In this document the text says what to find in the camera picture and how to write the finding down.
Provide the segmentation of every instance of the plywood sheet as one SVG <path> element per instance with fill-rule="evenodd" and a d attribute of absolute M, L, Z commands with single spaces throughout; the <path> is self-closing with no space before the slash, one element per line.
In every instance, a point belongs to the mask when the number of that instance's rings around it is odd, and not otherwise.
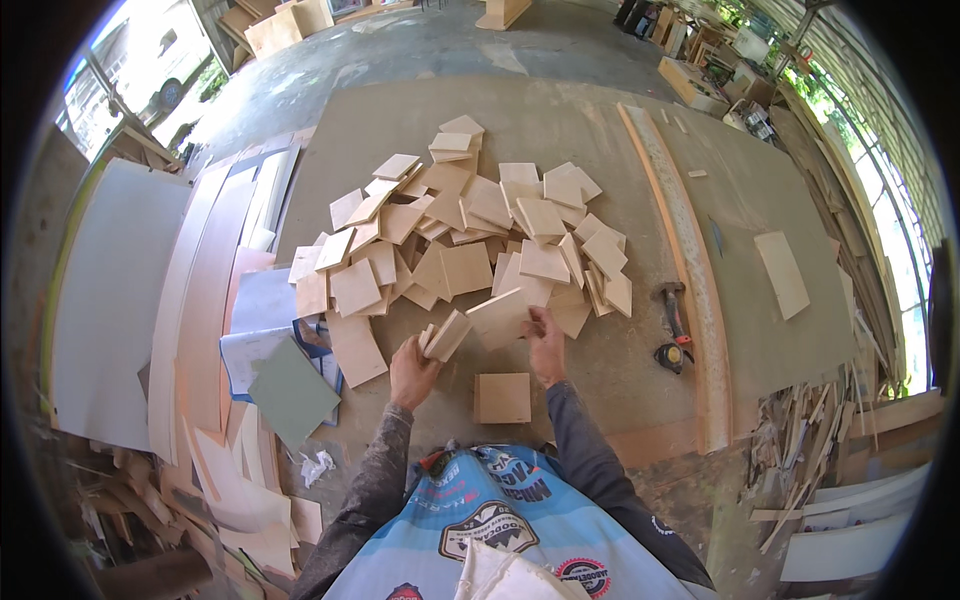
<path fill-rule="evenodd" d="M 810 297 L 806 294 L 804 278 L 783 232 L 761 233 L 754 238 L 754 243 L 774 285 L 783 318 L 789 319 L 808 307 Z"/>

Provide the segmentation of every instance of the workbench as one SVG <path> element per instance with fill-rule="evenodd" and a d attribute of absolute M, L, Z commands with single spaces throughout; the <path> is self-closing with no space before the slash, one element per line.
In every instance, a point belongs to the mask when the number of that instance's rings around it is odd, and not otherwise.
<path fill-rule="evenodd" d="M 468 114 L 487 131 L 479 175 L 499 180 L 499 162 L 535 162 L 546 171 L 572 161 L 604 190 L 590 203 L 590 212 L 628 237 L 624 273 L 634 283 L 633 317 L 591 317 L 579 339 L 566 341 L 567 372 L 601 430 L 622 434 L 691 420 L 694 370 L 676 375 L 652 358 L 654 349 L 669 341 L 670 331 L 662 302 L 650 300 L 650 293 L 678 275 L 650 182 L 617 114 L 617 102 L 650 110 L 684 179 L 687 170 L 709 173 L 684 184 L 707 242 L 724 312 L 734 423 L 741 429 L 734 433 L 749 432 L 760 396 L 819 377 L 852 356 L 852 333 L 844 333 L 849 315 L 836 269 L 830 266 L 823 225 L 789 156 L 687 108 L 605 87 L 520 77 L 450 77 L 338 90 L 302 157 L 276 262 L 289 262 L 297 246 L 312 244 L 323 230 L 330 232 L 329 203 L 366 185 L 384 159 L 393 153 L 426 156 L 438 126 Z M 680 115 L 688 133 L 664 124 L 662 109 Z M 811 301 L 790 322 L 779 317 L 753 242 L 754 235 L 778 229 L 795 245 Z M 452 305 L 463 312 L 489 296 L 489 290 L 466 294 Z M 384 357 L 389 362 L 407 337 L 429 323 L 440 324 L 449 310 L 440 302 L 428 313 L 399 300 L 387 317 L 373 318 Z M 487 353 L 475 336 L 468 336 L 417 411 L 411 460 L 451 438 L 462 444 L 552 440 L 543 392 L 534 396 L 529 424 L 473 423 L 474 375 L 521 371 L 530 371 L 522 342 Z M 338 464 L 356 464 L 389 400 L 389 378 L 381 375 L 355 390 L 345 388 L 342 396 L 338 426 L 321 427 L 313 438 L 324 447 L 339 446 L 339 451 L 331 450 Z"/>

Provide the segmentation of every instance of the gray long sleeve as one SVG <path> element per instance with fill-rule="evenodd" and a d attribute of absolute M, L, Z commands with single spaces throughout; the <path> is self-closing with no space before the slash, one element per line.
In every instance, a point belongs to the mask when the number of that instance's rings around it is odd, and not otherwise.
<path fill-rule="evenodd" d="M 387 404 L 344 505 L 310 553 L 290 600 L 321 598 L 367 540 L 399 515 L 413 424 L 412 412 Z"/>

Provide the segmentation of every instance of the person's right hand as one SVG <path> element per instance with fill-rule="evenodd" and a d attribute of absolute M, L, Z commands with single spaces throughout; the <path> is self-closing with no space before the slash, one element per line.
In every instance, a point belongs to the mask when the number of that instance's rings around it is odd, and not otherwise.
<path fill-rule="evenodd" d="M 564 332 L 546 308 L 530 307 L 530 321 L 521 324 L 530 344 L 530 366 L 544 388 L 566 379 Z"/>

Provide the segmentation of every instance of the stack of plywood squares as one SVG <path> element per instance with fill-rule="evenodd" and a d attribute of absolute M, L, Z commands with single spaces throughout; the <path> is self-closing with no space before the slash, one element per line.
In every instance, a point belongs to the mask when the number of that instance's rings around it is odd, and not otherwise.
<path fill-rule="evenodd" d="M 534 163 L 501 163 L 497 183 L 476 174 L 480 125 L 462 116 L 440 130 L 432 166 L 389 157 L 365 188 L 330 204 L 333 233 L 296 250 L 298 316 L 325 314 L 350 387 L 386 372 L 369 317 L 401 297 L 430 311 L 492 288 L 490 300 L 421 334 L 424 356 L 444 362 L 471 329 L 486 350 L 509 345 L 531 305 L 550 308 L 573 339 L 591 309 L 631 315 L 626 236 L 588 214 L 601 189 L 583 169 L 568 162 L 540 180 Z"/>

